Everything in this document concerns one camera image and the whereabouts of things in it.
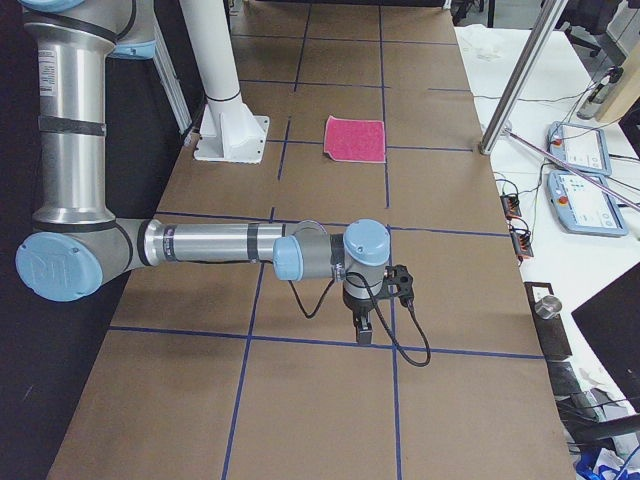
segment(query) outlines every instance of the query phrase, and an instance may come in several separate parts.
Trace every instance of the office chair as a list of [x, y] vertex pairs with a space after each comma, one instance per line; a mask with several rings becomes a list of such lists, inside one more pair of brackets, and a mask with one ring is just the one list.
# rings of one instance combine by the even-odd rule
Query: office chair
[[590, 49], [589, 56], [596, 57], [602, 50], [600, 46], [576, 37], [572, 34], [572, 29], [583, 27], [591, 35], [602, 35], [607, 31], [607, 25], [613, 19], [621, 2], [622, 0], [569, 0], [560, 20], [556, 23], [556, 29], [560, 29], [565, 22], [568, 22], [569, 27], [564, 33], [569, 42]]

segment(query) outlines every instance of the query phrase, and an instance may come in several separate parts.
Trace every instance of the device screen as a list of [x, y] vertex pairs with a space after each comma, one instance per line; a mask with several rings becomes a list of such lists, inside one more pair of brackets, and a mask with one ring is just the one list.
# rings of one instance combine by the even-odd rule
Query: device screen
[[596, 186], [576, 175], [560, 175], [576, 223], [583, 227], [618, 227], [608, 197]]
[[604, 168], [597, 131], [564, 125], [562, 133], [567, 163], [578, 167]]

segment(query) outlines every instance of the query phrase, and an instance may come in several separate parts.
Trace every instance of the black band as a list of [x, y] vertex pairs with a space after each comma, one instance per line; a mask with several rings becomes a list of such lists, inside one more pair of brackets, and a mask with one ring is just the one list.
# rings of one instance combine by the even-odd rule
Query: black band
[[162, 251], [167, 262], [177, 262], [176, 251], [173, 244], [173, 235], [176, 233], [177, 225], [167, 225], [164, 227], [162, 235]]
[[260, 260], [258, 255], [258, 227], [259, 223], [250, 223], [247, 226], [247, 258], [252, 261]]
[[127, 241], [127, 245], [129, 246], [129, 261], [127, 262], [127, 266], [124, 267], [124, 271], [126, 272], [129, 269], [129, 265], [131, 265], [131, 261], [133, 260], [133, 243], [131, 243], [131, 239], [129, 238], [129, 234], [127, 231], [116, 222], [116, 229], [122, 234], [124, 239]]
[[150, 223], [151, 223], [151, 220], [145, 220], [140, 224], [140, 228], [138, 228], [138, 239], [136, 242], [136, 246], [138, 247], [138, 257], [140, 257], [140, 261], [147, 267], [151, 266], [151, 262], [149, 261], [149, 258], [147, 257], [147, 252], [145, 252], [145, 249], [144, 249], [144, 237], [145, 237], [145, 234], [147, 233], [147, 228], [149, 227]]
[[116, 35], [116, 38], [118, 40], [120, 40], [121, 38], [124, 38], [127, 35], [127, 33], [131, 31], [131, 29], [133, 28], [133, 24], [136, 23], [137, 14], [138, 14], [138, 6], [136, 4], [136, 0], [131, 0], [131, 15], [129, 15], [129, 21], [124, 26], [122, 31]]
[[344, 266], [344, 240], [342, 234], [330, 235], [331, 241], [331, 265], [340, 264]]
[[206, 95], [206, 96], [207, 96], [207, 98], [208, 98], [209, 100], [213, 100], [214, 102], [228, 102], [228, 101], [233, 100], [234, 98], [236, 98], [238, 95], [240, 95], [240, 90], [238, 90], [238, 93], [236, 93], [233, 97], [223, 98], [222, 100], [219, 100], [219, 99], [217, 99], [217, 98], [210, 97], [209, 95]]
[[33, 228], [36, 230], [42, 230], [44, 232], [53, 233], [88, 233], [88, 232], [102, 232], [109, 230], [116, 226], [115, 220], [102, 223], [49, 223], [39, 222], [34, 220]]
[[84, 22], [75, 18], [63, 17], [54, 13], [27, 11], [23, 15], [23, 21], [27, 23], [48, 23], [57, 27], [69, 28], [71, 30], [79, 30], [81, 32], [90, 33], [97, 37], [104, 38], [115, 45], [117, 36], [115, 32], [108, 30], [93, 23]]
[[38, 126], [41, 132], [47, 133], [77, 133], [78, 135], [93, 135], [106, 137], [107, 126], [104, 123], [72, 120], [71, 118], [49, 117], [40, 115]]

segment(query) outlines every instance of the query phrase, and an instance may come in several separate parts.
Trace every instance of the white table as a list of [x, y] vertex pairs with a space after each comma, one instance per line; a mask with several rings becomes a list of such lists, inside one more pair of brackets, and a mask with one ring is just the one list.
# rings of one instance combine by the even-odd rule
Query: white table
[[[472, 25], [457, 28], [456, 34], [471, 91], [475, 98], [480, 123], [489, 123], [498, 100], [478, 98], [500, 97], [513, 71], [529, 32], [522, 30], [492, 29]], [[554, 32], [528, 80], [521, 99], [557, 99], [573, 96], [589, 85], [591, 78], [575, 51], [561, 32]], [[577, 99], [559, 102], [517, 102], [510, 117], [515, 133], [539, 147], [546, 148], [546, 132], [554, 121], [565, 118]], [[574, 123], [584, 122], [573, 116]], [[609, 151], [635, 157], [626, 137], [617, 124], [605, 127]], [[513, 181], [521, 191], [535, 188], [542, 157], [530, 152], [514, 140], [500, 139], [491, 154], [495, 172]], [[640, 163], [612, 159], [613, 177], [640, 187]], [[547, 174], [544, 174], [537, 202], [533, 194], [521, 196], [523, 218], [535, 227], [533, 252], [535, 257], [525, 260], [520, 268], [524, 281], [549, 282], [563, 303], [562, 319], [571, 344], [574, 371], [581, 388], [598, 387], [610, 392], [614, 398], [624, 398], [611, 377], [578, 330], [571, 312], [615, 278], [640, 261], [640, 214], [622, 209], [630, 233], [622, 238], [605, 238], [566, 233], [559, 224], [548, 202]], [[640, 201], [637, 192], [609, 185], [634, 201]]]

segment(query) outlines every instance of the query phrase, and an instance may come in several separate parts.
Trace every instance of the label sticker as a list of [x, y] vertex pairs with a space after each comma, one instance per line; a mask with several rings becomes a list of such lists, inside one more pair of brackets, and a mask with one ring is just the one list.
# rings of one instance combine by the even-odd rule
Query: label sticker
[[55, 97], [58, 84], [58, 65], [55, 50], [38, 50], [38, 71], [40, 73], [40, 95]]

